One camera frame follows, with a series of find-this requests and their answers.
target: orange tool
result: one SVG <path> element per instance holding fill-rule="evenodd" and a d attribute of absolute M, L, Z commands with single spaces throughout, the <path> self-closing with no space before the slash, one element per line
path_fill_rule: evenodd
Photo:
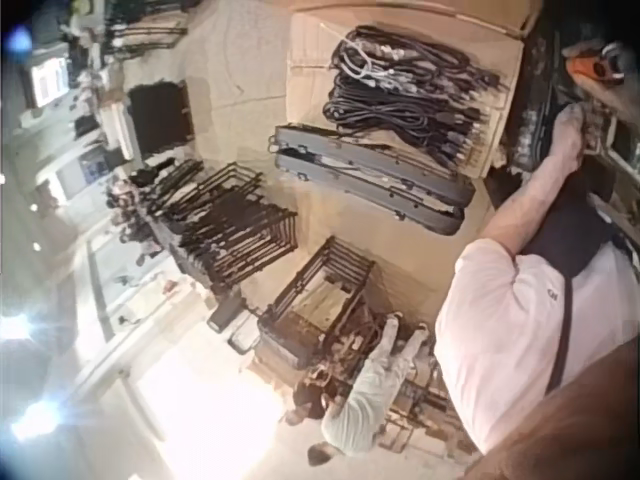
<path fill-rule="evenodd" d="M 567 59 L 567 71 L 572 76 L 584 75 L 607 85 L 618 85 L 624 82 L 624 73 L 618 61 L 621 53 L 619 43 L 610 43 L 599 52 L 583 52 Z"/>

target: cardboard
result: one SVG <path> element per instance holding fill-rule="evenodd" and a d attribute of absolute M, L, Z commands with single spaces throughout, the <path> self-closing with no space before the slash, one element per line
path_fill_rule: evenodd
<path fill-rule="evenodd" d="M 387 6 L 431 10 L 444 15 L 467 18 L 524 37 L 542 9 L 542 0 L 267 0 L 293 11 L 321 8 Z"/>
<path fill-rule="evenodd" d="M 362 24 L 446 43 L 467 53 L 476 65 L 500 74 L 505 88 L 499 92 L 486 92 L 479 99 L 479 106 L 487 114 L 486 125 L 475 148 L 459 167 L 459 171 L 470 178 L 484 177 L 511 107 L 523 44 L 504 33 L 459 18 L 384 7 L 322 8 L 294 14 L 287 75 L 287 120 L 335 129 L 322 114 L 336 73 L 327 68 L 329 59 L 341 37 Z M 406 145 L 391 132 L 374 132 L 367 135 L 365 142 L 392 145 L 409 155 L 431 161 L 426 154 Z"/>

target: dark hair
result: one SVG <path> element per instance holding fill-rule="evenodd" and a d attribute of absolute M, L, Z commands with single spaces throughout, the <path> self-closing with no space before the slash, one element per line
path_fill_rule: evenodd
<path fill-rule="evenodd" d="M 320 465 L 324 465 L 328 463 L 333 457 L 324 451 L 322 448 L 322 444 L 315 444 L 309 447 L 307 450 L 307 460 L 309 460 L 309 465 L 312 467 L 319 467 Z"/>
<path fill-rule="evenodd" d="M 293 390 L 293 404 L 302 407 L 309 403 L 319 403 L 321 395 L 322 387 L 299 382 Z"/>

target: black cable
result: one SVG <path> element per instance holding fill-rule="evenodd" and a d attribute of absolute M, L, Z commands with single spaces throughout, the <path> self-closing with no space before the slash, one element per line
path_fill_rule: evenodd
<path fill-rule="evenodd" d="M 385 92 L 349 77 L 336 76 L 324 116 L 341 134 L 372 130 L 394 132 L 402 141 L 452 168 L 466 157 L 481 113 L 439 99 L 417 98 Z"/>
<path fill-rule="evenodd" d="M 323 113 L 340 134 L 392 131 L 449 169 L 467 158 L 484 120 L 473 97 L 500 84 L 453 47 L 370 25 L 347 34 L 332 67 L 338 74 Z"/>

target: person in white shirt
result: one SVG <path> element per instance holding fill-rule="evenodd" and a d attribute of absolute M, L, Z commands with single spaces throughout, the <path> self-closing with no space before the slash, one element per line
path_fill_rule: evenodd
<path fill-rule="evenodd" d="M 558 116 L 549 156 L 456 262 L 436 322 L 443 379 L 484 454 L 542 401 L 554 376 L 556 386 L 568 384 L 638 333 L 638 284 L 629 257 L 608 237 L 591 245 L 584 265 L 568 275 L 544 255 L 524 254 L 539 229 L 549 233 L 546 227 L 552 241 L 545 248 L 554 262 L 571 260 L 572 250 L 592 242 L 588 228 L 573 235 L 574 227 L 563 225 L 577 214 L 547 221 L 567 177 L 581 165 L 583 117 L 579 105 Z"/>
<path fill-rule="evenodd" d="M 307 458 L 312 467 L 327 463 L 335 455 L 365 454 L 376 445 L 387 411 L 429 336 L 426 325 L 420 325 L 402 352 L 391 357 L 398 323 L 397 314 L 387 317 L 380 343 L 367 358 L 346 400 L 323 397 L 328 404 L 322 420 L 326 441 L 309 448 Z"/>

